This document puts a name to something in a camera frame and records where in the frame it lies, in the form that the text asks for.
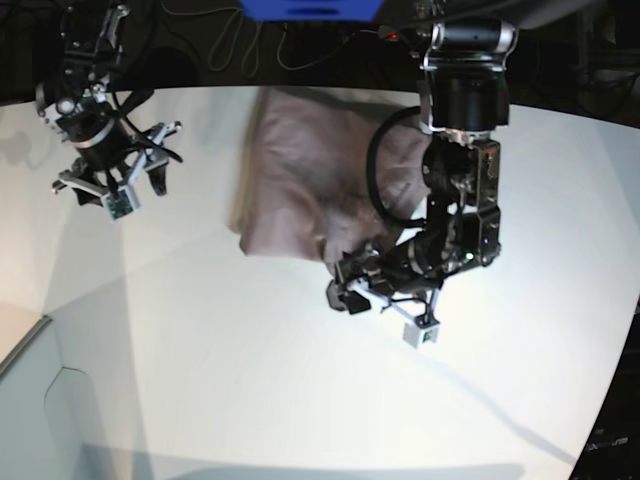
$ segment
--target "wire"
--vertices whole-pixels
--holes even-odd
[[[494,10],[510,7],[512,5],[521,3],[523,1],[524,0],[499,0],[499,1],[493,0],[491,2],[486,2],[483,5],[478,5],[477,7],[474,7],[474,8],[468,8],[461,12],[454,12],[446,15],[437,15],[431,18],[425,18],[424,20],[407,23],[400,26],[398,29],[405,30],[410,28],[421,28],[421,27],[427,27],[429,25],[433,25],[434,23],[453,22],[455,20],[463,20],[469,17],[479,17],[482,15],[493,13]]]
[[[129,155],[131,155],[132,153],[140,153],[144,149],[145,147],[143,145],[130,145],[128,147],[125,147],[115,154],[114,158],[117,160],[117,162],[114,163],[118,163],[118,165],[121,165]]]
[[[389,301],[391,303],[407,303],[407,302],[414,302],[414,303],[422,303],[423,305],[429,305],[429,302],[427,302],[425,299],[423,298],[417,298],[417,297],[411,297],[411,298],[399,298],[398,300],[394,300],[392,298],[389,299]]]
[[[174,159],[178,163],[184,162],[184,160],[182,160],[182,157],[178,155],[176,152],[174,152],[173,150],[170,150],[166,147],[158,145],[157,143],[154,143],[151,140],[149,140],[145,136],[145,134],[142,133],[142,131],[140,131],[140,129],[136,127],[133,124],[133,122],[129,119],[129,117],[123,112],[122,105],[120,104],[120,101],[118,100],[118,96],[115,94],[115,92],[111,93],[111,97],[113,98],[113,104],[115,105],[116,112],[118,113],[120,118],[124,121],[124,123],[126,123],[127,126],[131,130],[133,130],[133,132],[136,135],[136,140],[138,141],[138,143],[140,143],[145,148],[152,148],[154,150],[159,150],[165,153],[166,155],[168,155],[170,158]]]
[[[349,37],[347,37],[347,39],[341,43],[340,45],[338,45],[336,48],[334,48],[332,51],[330,51],[329,53],[327,53],[326,55],[318,58],[317,60],[314,60],[313,62],[309,62],[306,63],[304,65],[297,65],[297,66],[290,66],[290,65],[286,65],[283,61],[282,61],[282,47],[284,46],[284,42],[287,39],[287,32],[284,32],[282,34],[282,38],[280,39],[280,44],[278,45],[278,51],[276,53],[276,58],[278,60],[278,64],[284,68],[285,70],[287,70],[288,72],[298,72],[300,70],[305,70],[307,68],[311,68],[314,67],[322,62],[325,62],[326,60],[329,60],[331,57],[333,57],[334,55],[336,55],[338,52],[340,52],[340,50],[342,50],[345,45],[347,43],[349,43],[349,41],[353,38],[354,34],[349,35]]]
[[[399,218],[393,215],[387,208],[384,206],[382,202],[382,198],[380,197],[380,191],[378,190],[378,181],[377,181],[377,163],[378,163],[378,150],[380,149],[380,144],[384,139],[385,135],[389,133],[391,129],[393,129],[396,125],[402,123],[408,118],[415,117],[420,114],[420,107],[409,107],[403,110],[400,110],[393,115],[391,115],[387,120],[385,120],[382,125],[376,130],[376,133],[373,135],[371,139],[371,143],[369,144],[369,150],[367,151],[367,169],[366,169],[366,177],[367,177],[367,190],[369,192],[369,198],[371,199],[371,203],[373,207],[378,212],[378,215],[387,223],[391,223],[394,225],[398,225],[404,228],[422,228],[425,225],[425,219],[404,219]]]
[[[216,38],[215,42],[209,49],[209,53],[207,55],[207,66],[209,70],[215,73],[220,73],[226,70],[236,53],[236,48],[238,45],[238,39],[240,38],[240,33],[242,32],[242,28],[244,26],[244,21],[246,16],[244,15],[244,11],[239,7],[221,7],[214,8],[210,10],[202,10],[199,12],[176,12],[170,10],[163,0],[160,1],[160,5],[162,6],[162,10],[167,15],[172,15],[176,17],[202,17],[205,15],[217,15],[219,13],[230,13],[227,22],[225,23],[221,33]],[[258,74],[260,70],[260,37],[262,35],[262,29],[264,27],[264,22],[256,23],[256,31],[253,35],[247,50],[242,57],[241,70],[245,77],[253,78]],[[229,51],[226,57],[222,60],[221,63],[215,64],[215,58],[219,55],[222,50],[222,46],[228,35],[231,35],[231,44],[229,45]],[[250,65],[249,62],[251,59],[254,59],[253,65]]]

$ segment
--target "white surface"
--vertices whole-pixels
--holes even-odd
[[[169,144],[186,163],[166,198],[141,182],[143,211],[117,225],[51,196],[73,151],[31,106],[2,110],[0,301],[54,317],[65,366],[95,383],[94,447],[136,480],[567,478],[640,292],[640,134],[513,109],[504,253],[447,283],[421,356],[376,315],[330,311],[324,266],[242,256],[225,223],[256,92],[140,109],[141,126],[184,123]]]
[[[71,434],[64,445],[56,445],[43,408],[47,389],[61,366],[55,332],[49,326],[3,376],[0,382],[0,478],[72,478],[66,468],[72,466],[60,461],[58,447],[73,455],[78,453],[80,442],[74,441]]]

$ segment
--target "blue panel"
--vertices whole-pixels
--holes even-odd
[[[264,21],[369,22],[384,0],[242,0],[246,14]]]

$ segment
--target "towel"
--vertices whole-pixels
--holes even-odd
[[[371,137],[399,108],[312,89],[264,91],[249,154],[243,252],[324,262],[333,271],[368,242],[392,248],[402,230],[385,225],[371,205],[365,170]],[[429,142],[401,125],[381,144],[378,186],[396,215],[410,217],[428,193],[421,163]]]

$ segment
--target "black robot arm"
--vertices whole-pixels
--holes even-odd
[[[122,105],[109,92],[124,53],[121,37],[128,15],[124,0],[80,0],[67,7],[60,24],[58,72],[36,89],[38,114],[79,155],[59,174],[53,191],[70,187],[81,206],[105,207],[114,221],[140,207],[134,184],[143,172],[155,193],[165,195],[169,160],[182,162],[164,146],[180,130],[179,122],[142,132],[128,118],[153,90],[134,92]]]
[[[437,337],[435,308],[447,278],[488,267],[500,255],[498,206],[501,146],[491,139],[509,122],[505,65],[517,30],[496,19],[434,24],[420,82],[421,106],[401,110],[381,125],[367,157],[372,204],[388,224],[418,229],[409,241],[380,252],[367,245],[336,267],[327,295],[332,308],[360,313],[367,296],[401,310],[404,339],[419,347]],[[397,218],[376,185],[376,158],[384,135],[395,125],[420,117],[432,136],[422,175],[429,188],[425,219]],[[415,302],[424,313],[408,315],[400,305]]]

